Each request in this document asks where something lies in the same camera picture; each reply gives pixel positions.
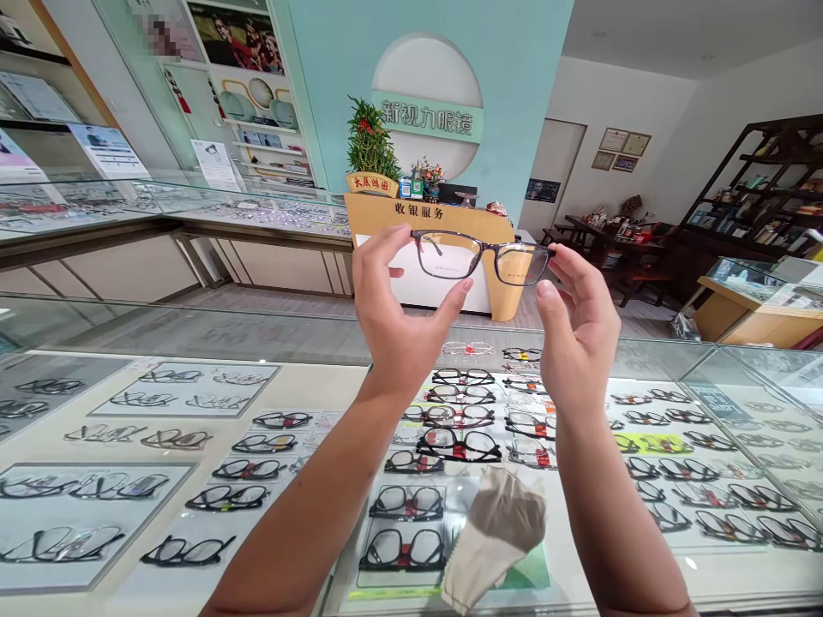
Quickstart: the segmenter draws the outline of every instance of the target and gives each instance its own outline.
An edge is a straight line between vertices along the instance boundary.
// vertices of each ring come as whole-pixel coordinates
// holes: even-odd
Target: person's left hand
[[[409,225],[384,228],[358,247],[352,259],[354,305],[375,365],[369,376],[370,390],[407,401],[415,397],[435,366],[448,329],[463,309],[473,283],[471,279],[458,281],[430,316],[405,314],[392,293],[390,280],[403,276],[403,269],[388,264],[412,242],[411,230]]]

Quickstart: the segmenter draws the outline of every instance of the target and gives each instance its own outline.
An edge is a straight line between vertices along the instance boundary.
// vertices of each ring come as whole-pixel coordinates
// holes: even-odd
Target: hand
[[[603,274],[569,247],[551,244],[549,269],[563,282],[538,283],[538,311],[546,331],[540,371],[558,414],[603,417],[620,317]]]
[[[354,306],[375,364],[369,394],[390,393],[407,398],[408,405],[423,384],[446,342],[448,329],[463,309],[471,279],[458,281],[436,312],[411,317],[394,297],[389,279],[403,276],[403,268],[388,263],[413,242],[409,225],[381,230],[354,251]]]

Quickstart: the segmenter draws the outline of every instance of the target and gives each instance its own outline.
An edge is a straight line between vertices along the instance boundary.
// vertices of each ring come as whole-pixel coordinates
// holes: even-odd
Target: forearm
[[[409,403],[374,381],[366,377],[349,410],[249,534],[201,617],[311,611]]]
[[[694,612],[663,534],[602,416],[560,414],[557,463],[574,544],[602,614]]]

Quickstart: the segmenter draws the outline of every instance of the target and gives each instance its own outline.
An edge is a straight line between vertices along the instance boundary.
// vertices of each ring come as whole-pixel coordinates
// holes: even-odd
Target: door
[[[174,64],[162,64],[177,108],[191,133],[191,139],[225,142],[220,111],[205,70],[190,69]]]
[[[535,199],[523,201],[523,210],[517,225],[532,234],[537,242],[543,238],[543,228],[551,227],[554,223],[585,132],[584,124],[548,118],[543,123],[543,132],[540,134],[538,152],[532,167],[531,178],[536,182],[529,182],[529,195],[534,195]],[[560,184],[554,203],[547,201],[553,198],[556,186],[549,183]]]

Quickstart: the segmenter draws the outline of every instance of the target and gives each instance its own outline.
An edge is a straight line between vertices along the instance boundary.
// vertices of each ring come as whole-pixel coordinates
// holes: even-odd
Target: potted plant
[[[424,201],[437,203],[440,197],[440,183],[445,179],[446,172],[439,165],[432,165],[426,157],[423,163],[418,161],[412,168],[411,173],[417,180],[423,180]]]
[[[382,114],[363,99],[349,99],[355,104],[354,117],[349,120],[349,189],[353,193],[370,190],[395,197],[400,167],[382,126]]]

